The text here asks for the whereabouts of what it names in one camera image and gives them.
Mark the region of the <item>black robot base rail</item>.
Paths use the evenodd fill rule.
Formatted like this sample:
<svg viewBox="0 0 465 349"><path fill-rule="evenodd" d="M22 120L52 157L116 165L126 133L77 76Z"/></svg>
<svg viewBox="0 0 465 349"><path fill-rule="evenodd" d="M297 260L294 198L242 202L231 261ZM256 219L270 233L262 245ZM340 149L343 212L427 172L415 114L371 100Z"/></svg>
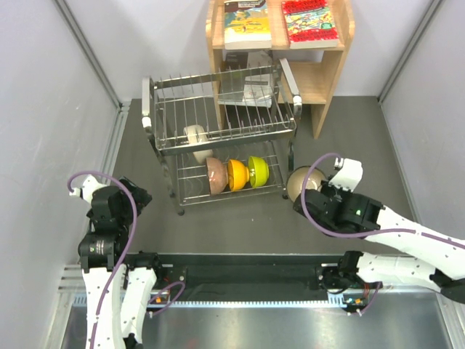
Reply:
<svg viewBox="0 0 465 349"><path fill-rule="evenodd" d="M382 289L355 272L355 254L128 254L130 269L152 267L149 308L294 308L329 297Z"/></svg>

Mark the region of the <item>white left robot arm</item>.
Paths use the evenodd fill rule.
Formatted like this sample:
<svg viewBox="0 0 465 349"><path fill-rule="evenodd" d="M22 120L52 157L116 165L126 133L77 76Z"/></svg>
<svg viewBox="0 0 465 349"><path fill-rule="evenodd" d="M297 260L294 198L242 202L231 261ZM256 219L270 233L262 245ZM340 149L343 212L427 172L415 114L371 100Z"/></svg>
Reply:
<svg viewBox="0 0 465 349"><path fill-rule="evenodd" d="M78 245L86 292L87 348L142 348L150 293L164 282L156 253L128 252L137 218L152 196L126 177L103 184L97 171L82 171L70 195L90 205L89 227Z"/></svg>

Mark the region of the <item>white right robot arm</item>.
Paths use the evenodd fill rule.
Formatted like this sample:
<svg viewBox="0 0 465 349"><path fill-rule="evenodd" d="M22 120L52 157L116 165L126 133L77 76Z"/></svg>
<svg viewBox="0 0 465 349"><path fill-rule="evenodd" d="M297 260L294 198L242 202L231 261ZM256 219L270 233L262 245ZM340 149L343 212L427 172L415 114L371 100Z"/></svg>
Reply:
<svg viewBox="0 0 465 349"><path fill-rule="evenodd" d="M412 284L464 302L464 241L411 221L363 194L323 183L291 195L293 209L323 234L383 244L400 257L345 252L321 271L322 286L344 291L367 285Z"/></svg>

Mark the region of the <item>steel two-tier dish rack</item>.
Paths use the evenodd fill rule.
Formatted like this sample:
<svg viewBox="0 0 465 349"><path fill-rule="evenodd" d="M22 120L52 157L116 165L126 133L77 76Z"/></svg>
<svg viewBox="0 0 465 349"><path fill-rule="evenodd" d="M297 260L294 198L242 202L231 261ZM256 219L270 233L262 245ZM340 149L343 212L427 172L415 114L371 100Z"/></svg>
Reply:
<svg viewBox="0 0 465 349"><path fill-rule="evenodd" d="M142 80L142 126L161 165L168 195L178 215L185 207L254 195L251 186L239 193L230 190L210 194L205 164L199 164L194 151L212 149L213 157L223 162L250 155L265 158L271 169L270 179L259 194L284 193L280 161L274 141L288 141L287 170L294 165L294 141L302 113L302 98L287 59L281 58L258 73L273 73L272 105L266 107L219 104L219 88L226 71L197 76ZM183 129L199 124L208 138L206 143L190 145Z"/></svg>

